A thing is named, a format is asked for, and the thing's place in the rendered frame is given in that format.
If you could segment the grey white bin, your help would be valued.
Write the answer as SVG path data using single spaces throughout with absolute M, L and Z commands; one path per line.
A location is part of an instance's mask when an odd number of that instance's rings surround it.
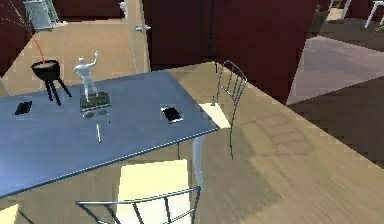
M 59 18 L 52 0 L 25 0 L 23 4 L 28 21 L 36 32 L 52 30 L 58 26 Z

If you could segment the grey blue dining table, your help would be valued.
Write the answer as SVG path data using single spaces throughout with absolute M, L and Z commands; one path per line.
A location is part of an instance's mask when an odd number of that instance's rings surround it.
M 218 129 L 165 70 L 96 86 L 109 94 L 111 106 L 107 116 L 89 120 L 80 112 L 80 85 L 69 88 L 61 106 L 43 91 L 0 98 L 0 199 Z M 26 101 L 30 111 L 16 115 Z M 169 124 L 162 107 L 174 107 L 183 120 Z

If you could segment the white human figure statue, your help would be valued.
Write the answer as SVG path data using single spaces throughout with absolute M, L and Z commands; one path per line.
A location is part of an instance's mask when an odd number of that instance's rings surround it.
M 94 113 L 97 115 L 108 115 L 110 107 L 108 95 L 105 92 L 100 93 L 95 86 L 91 75 L 91 68 L 96 65 L 98 52 L 94 53 L 95 59 L 92 63 L 86 64 L 80 57 L 79 64 L 73 68 L 73 73 L 77 75 L 84 87 L 83 94 L 80 97 L 80 109 L 85 117 L 91 117 Z

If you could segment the black phone with white rim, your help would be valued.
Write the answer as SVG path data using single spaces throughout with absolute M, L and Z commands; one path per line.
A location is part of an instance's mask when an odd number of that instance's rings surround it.
M 169 124 L 177 123 L 183 120 L 181 114 L 174 107 L 162 107 L 161 112 Z

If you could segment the black flat phone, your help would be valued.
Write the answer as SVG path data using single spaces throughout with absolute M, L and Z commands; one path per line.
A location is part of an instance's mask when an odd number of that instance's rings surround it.
M 21 114 L 28 113 L 31 109 L 31 106 L 32 106 L 31 101 L 22 102 L 17 106 L 15 114 L 21 115 Z

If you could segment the white chair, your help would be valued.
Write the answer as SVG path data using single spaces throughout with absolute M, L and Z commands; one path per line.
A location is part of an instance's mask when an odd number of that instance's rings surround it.
M 371 22 L 371 20 L 372 20 L 372 18 L 373 18 L 373 16 L 374 16 L 374 14 L 375 14 L 377 8 L 378 8 L 379 6 L 383 6 L 383 7 L 384 7 L 384 0 L 374 0 L 374 1 L 373 1 L 373 7 L 372 7 L 372 9 L 371 9 L 371 11 L 370 11 L 370 14 L 369 14 L 369 16 L 368 16 L 368 19 L 367 19 L 366 22 L 365 22 L 364 28 L 368 28 L 368 26 L 369 26 L 369 24 L 370 24 L 370 22 Z M 379 22 L 379 25 L 380 25 L 380 26 L 383 25 L 383 24 L 384 24 L 384 15 L 382 16 L 382 18 L 381 18 L 381 20 L 380 20 L 380 22 Z

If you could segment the black pot plant stand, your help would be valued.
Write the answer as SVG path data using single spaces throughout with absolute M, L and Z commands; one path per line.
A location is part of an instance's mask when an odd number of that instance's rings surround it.
M 31 65 L 31 69 L 35 76 L 44 82 L 50 101 L 56 100 L 57 105 L 61 106 L 61 100 L 54 85 L 55 81 L 57 81 L 66 94 L 71 97 L 70 91 L 60 77 L 60 63 L 57 60 L 35 62 Z

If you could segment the tan room door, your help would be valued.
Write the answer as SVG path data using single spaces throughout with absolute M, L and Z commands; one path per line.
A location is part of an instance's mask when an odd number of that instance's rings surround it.
M 146 25 L 143 10 L 143 0 L 125 0 L 127 8 L 127 22 L 130 31 L 133 60 L 137 73 L 151 70 L 147 43 L 147 31 L 135 31 L 136 25 Z

